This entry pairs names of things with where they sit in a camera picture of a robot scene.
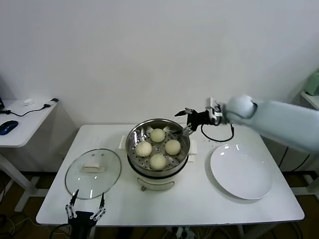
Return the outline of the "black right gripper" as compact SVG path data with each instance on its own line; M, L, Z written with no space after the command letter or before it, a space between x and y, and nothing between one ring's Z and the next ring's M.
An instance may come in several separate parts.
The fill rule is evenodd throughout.
M174 116L181 117L184 115L187 116L187 126L185 126L182 130L177 130L174 132L174 135L184 135L190 136L193 134L193 131L196 131L200 125L210 125L211 117L209 115L209 111L197 112L191 108L185 108L182 111L179 111Z

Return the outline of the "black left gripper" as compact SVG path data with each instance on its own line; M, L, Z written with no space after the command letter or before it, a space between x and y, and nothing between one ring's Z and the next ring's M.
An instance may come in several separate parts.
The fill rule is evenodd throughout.
M104 193L102 193L98 211L83 212L74 211L75 201L79 190L72 195L70 202L65 206L65 211L69 219L69 225L72 227L71 239L87 239L91 228L96 225L96 221L100 220L106 213Z

